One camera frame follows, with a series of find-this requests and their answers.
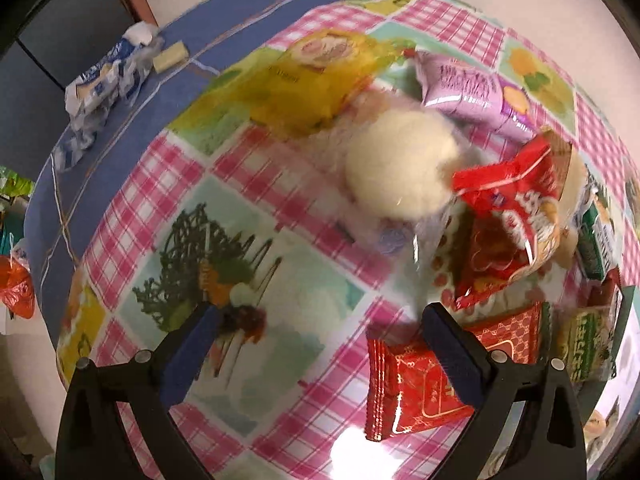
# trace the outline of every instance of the round bun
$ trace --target round bun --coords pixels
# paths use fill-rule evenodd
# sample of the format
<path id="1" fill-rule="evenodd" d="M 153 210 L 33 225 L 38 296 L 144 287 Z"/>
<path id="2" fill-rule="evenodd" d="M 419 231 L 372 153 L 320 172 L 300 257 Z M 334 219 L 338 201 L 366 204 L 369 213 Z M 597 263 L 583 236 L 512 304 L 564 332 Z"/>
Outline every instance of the round bun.
<path id="1" fill-rule="evenodd" d="M 350 143 L 345 177 L 358 204 L 380 218 L 418 221 L 452 198 L 460 160 L 453 124 L 435 110 L 388 110 Z"/>

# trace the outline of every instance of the yellow package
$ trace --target yellow package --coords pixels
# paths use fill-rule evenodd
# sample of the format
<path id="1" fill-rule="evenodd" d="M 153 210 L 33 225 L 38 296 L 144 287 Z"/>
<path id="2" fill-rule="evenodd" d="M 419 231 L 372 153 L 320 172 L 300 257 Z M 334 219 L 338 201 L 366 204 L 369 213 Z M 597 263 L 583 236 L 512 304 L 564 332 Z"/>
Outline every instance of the yellow package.
<path id="1" fill-rule="evenodd" d="M 298 40 L 276 61 L 256 67 L 226 99 L 249 108 L 276 135 L 308 136 L 330 124 L 351 97 L 401 54 L 398 47 L 342 30 Z"/>

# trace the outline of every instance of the orange plastic bag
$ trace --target orange plastic bag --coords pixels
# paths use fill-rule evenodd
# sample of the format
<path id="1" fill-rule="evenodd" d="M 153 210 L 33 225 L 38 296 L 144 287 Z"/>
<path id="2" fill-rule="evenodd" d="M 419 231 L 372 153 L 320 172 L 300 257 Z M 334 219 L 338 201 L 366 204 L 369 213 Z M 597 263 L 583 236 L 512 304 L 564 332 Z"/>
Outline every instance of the orange plastic bag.
<path id="1" fill-rule="evenodd" d="M 16 260 L 0 256 L 0 301 L 16 316 L 30 319 L 35 309 L 31 275 Z"/>

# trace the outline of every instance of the beige floor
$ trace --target beige floor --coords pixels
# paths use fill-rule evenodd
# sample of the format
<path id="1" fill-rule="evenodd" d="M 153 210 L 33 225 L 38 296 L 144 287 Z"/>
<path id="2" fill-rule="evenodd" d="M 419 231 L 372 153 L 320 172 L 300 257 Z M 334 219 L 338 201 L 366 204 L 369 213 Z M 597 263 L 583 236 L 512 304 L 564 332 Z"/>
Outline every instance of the beige floor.
<path id="1" fill-rule="evenodd" d="M 167 23 L 200 0 L 149 0 Z M 600 0 L 465 0 L 516 28 L 545 50 L 594 98 L 640 160 L 636 107 L 640 60 Z M 20 389 L 51 446 L 55 445 L 64 389 L 42 318 L 14 322 L 7 351 Z"/>

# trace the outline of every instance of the pink plastic package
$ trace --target pink plastic package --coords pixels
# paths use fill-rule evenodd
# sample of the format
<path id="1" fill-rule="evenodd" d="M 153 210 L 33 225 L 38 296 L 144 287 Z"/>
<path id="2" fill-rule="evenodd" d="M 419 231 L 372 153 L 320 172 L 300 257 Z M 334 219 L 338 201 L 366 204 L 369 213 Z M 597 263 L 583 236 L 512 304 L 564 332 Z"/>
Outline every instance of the pink plastic package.
<path id="1" fill-rule="evenodd" d="M 522 88 L 446 54 L 415 53 L 422 104 L 452 118 L 485 124 L 518 142 L 534 135 L 531 103 Z"/>

